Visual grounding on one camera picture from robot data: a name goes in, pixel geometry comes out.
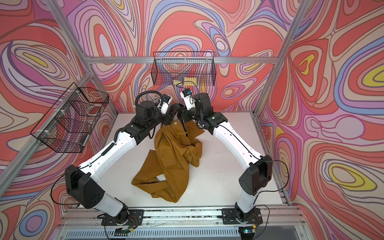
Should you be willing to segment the mustard brown trousers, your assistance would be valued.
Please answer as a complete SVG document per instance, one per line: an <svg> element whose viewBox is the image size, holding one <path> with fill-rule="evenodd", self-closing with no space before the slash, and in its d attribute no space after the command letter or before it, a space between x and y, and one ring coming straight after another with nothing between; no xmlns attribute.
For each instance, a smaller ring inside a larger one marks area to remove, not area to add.
<svg viewBox="0 0 384 240"><path fill-rule="evenodd" d="M203 143L197 137L204 132L192 121L162 126L132 185L152 198L178 202L188 187L190 166L200 165Z"/></svg>

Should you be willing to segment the black leather belt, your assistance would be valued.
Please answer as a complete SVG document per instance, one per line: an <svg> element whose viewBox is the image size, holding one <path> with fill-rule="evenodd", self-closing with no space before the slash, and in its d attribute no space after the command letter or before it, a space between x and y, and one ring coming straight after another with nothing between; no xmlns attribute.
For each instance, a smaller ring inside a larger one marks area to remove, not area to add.
<svg viewBox="0 0 384 240"><path fill-rule="evenodd" d="M183 126L183 129L185 131L185 133L188 132L188 129L187 127L185 126L185 122L184 122L184 119L185 119L185 110L186 110L186 107L182 104L173 104L172 105L172 109L173 111L176 112L176 115L177 115L177 118L178 118L178 121L181 122L182 126Z"/></svg>

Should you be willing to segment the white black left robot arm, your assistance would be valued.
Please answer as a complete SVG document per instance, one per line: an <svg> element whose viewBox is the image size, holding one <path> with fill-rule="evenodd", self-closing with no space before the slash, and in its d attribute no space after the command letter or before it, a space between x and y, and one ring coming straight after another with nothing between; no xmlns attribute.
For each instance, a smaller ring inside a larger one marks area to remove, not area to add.
<svg viewBox="0 0 384 240"><path fill-rule="evenodd" d="M67 193L86 209L104 212L115 222L122 224L129 218L128 207L106 193L98 182L125 153L150 136L157 125L170 125L176 112L183 108L181 104L170 105L165 102L156 105L152 101L143 101L138 104L136 115L127 125L116 131L109 145L78 167L67 167Z"/></svg>

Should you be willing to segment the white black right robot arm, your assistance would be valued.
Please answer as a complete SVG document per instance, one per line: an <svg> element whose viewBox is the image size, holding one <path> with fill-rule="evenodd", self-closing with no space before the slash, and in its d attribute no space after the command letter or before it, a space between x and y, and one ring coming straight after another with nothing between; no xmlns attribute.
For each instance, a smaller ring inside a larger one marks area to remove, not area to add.
<svg viewBox="0 0 384 240"><path fill-rule="evenodd" d="M263 156L247 144L234 130L229 120L215 112L207 93L192 94L189 89L180 93L186 109L179 114L184 122L195 121L202 128L219 139L235 156L244 172L239 177L242 193L235 204L241 214L248 214L255 208L257 197L272 179L273 160Z"/></svg>

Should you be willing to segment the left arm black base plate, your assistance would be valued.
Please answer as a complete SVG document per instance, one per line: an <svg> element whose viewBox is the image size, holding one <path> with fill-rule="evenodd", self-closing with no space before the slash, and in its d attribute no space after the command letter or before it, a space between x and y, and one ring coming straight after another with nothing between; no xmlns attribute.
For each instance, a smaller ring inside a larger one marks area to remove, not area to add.
<svg viewBox="0 0 384 240"><path fill-rule="evenodd" d="M144 219L142 209L123 209L116 217L104 214L102 226L141 226Z"/></svg>

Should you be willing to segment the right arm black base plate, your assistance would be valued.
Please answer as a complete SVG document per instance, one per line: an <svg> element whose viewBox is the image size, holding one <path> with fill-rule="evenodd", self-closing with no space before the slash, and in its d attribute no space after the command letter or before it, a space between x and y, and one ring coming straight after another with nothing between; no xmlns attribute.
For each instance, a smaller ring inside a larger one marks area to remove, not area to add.
<svg viewBox="0 0 384 240"><path fill-rule="evenodd" d="M221 211L222 215L218 216L218 218L223 220L224 225L251 224L259 226L263 223L261 211L256 207L252 208L248 213L243 213L237 208L225 208Z"/></svg>

